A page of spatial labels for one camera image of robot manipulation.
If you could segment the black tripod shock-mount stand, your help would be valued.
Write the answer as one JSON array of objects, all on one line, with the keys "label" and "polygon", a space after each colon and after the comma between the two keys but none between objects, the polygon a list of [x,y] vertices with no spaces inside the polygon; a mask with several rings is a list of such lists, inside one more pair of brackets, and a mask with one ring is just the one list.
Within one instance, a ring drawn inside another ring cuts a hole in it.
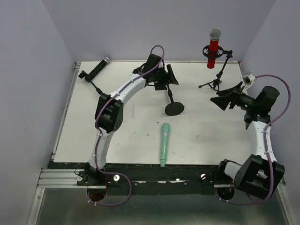
[{"label": "black tripod shock-mount stand", "polygon": [[224,71],[225,66],[228,63],[228,60],[233,57],[233,51],[232,50],[224,50],[222,47],[218,46],[217,51],[212,52],[212,51],[210,51],[210,46],[207,45],[203,48],[202,53],[206,58],[212,59],[212,60],[220,58],[222,55],[226,55],[226,60],[223,64],[223,67],[220,70],[220,72],[218,74],[216,74],[216,79],[214,79],[211,82],[208,82],[208,83],[198,86],[198,88],[202,88],[202,87],[208,85],[214,91],[219,91],[219,85],[222,83],[220,78],[223,75],[223,71]]}]

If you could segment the teal microphone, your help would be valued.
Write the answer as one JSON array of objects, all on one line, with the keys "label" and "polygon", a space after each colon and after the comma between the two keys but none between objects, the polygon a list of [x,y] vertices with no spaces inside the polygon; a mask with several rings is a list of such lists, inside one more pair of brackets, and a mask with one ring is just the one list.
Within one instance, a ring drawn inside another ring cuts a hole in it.
[{"label": "teal microphone", "polygon": [[160,167],[164,168],[167,160],[168,141],[170,134],[170,124],[163,123],[161,136],[161,150],[160,150]]}]

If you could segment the red glitter microphone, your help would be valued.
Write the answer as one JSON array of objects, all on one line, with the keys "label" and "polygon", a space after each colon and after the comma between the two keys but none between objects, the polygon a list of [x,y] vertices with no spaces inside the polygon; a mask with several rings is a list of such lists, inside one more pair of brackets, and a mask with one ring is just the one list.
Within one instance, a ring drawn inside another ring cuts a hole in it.
[{"label": "red glitter microphone", "polygon": [[209,45],[209,58],[207,62],[207,68],[213,69],[215,66],[216,56],[218,53],[218,43],[221,37],[221,30],[214,28],[210,32],[210,45]]}]

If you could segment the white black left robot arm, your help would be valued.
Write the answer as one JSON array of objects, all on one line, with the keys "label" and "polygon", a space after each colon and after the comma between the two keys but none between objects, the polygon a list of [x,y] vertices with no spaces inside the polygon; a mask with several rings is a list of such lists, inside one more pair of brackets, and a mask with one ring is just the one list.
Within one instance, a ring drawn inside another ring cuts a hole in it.
[{"label": "white black left robot arm", "polygon": [[98,99],[95,113],[95,128],[97,137],[94,151],[85,164],[79,186],[104,185],[109,178],[124,178],[130,181],[129,177],[122,173],[107,172],[104,170],[107,162],[107,153],[115,132],[121,127],[124,119],[125,104],[139,91],[147,86],[153,86],[155,90],[166,90],[172,94],[169,86],[178,84],[173,73],[172,66],[165,64],[162,56],[151,53],[147,61],[140,67],[133,70],[131,77],[116,91],[105,94],[102,92]]}]

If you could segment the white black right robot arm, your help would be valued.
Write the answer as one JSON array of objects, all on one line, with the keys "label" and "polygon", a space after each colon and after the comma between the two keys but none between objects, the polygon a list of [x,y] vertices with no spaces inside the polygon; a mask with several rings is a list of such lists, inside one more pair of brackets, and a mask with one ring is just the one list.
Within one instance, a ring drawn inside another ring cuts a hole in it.
[{"label": "white black right robot arm", "polygon": [[279,96],[272,86],[265,86],[257,98],[245,94],[243,83],[217,91],[210,100],[220,109],[240,107],[246,112],[244,122],[250,138],[251,155],[240,165],[231,160],[223,160],[219,171],[233,180],[237,190],[257,197],[269,199],[285,173],[283,165],[277,162],[270,142],[271,107]]}]

